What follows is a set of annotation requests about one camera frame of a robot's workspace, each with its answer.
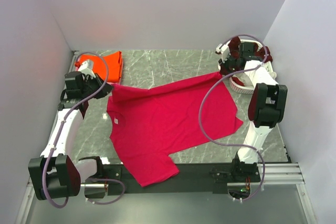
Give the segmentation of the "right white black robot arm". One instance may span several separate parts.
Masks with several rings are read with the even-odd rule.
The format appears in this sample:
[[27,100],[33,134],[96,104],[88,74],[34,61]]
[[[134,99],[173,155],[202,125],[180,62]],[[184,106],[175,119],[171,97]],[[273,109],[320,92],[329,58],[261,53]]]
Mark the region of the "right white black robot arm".
[[258,154],[268,134],[283,119],[288,89],[267,69],[272,57],[261,43],[235,37],[218,45],[215,52],[221,55],[218,64],[223,76],[233,74],[254,88],[248,107],[249,129],[230,169],[232,179],[241,182],[258,172]]

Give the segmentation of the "crimson pink t shirt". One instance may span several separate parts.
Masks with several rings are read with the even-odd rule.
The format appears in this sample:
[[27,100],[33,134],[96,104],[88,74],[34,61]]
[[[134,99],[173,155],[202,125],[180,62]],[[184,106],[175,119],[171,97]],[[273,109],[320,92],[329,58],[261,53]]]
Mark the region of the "crimson pink t shirt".
[[142,186],[177,175],[171,154],[234,134],[243,124],[217,72],[151,89],[115,85],[108,98],[114,149]]

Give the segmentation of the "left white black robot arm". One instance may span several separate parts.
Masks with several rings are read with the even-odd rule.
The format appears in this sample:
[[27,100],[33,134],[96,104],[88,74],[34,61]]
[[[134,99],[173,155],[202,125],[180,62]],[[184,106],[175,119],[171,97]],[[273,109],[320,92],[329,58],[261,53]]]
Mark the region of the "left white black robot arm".
[[88,101],[104,98],[112,90],[113,86],[96,73],[73,71],[65,74],[56,125],[41,155],[28,163],[37,199],[68,199],[78,195],[81,183],[87,179],[93,183],[104,179],[105,170],[100,157],[81,158],[75,164],[70,153],[88,109]]

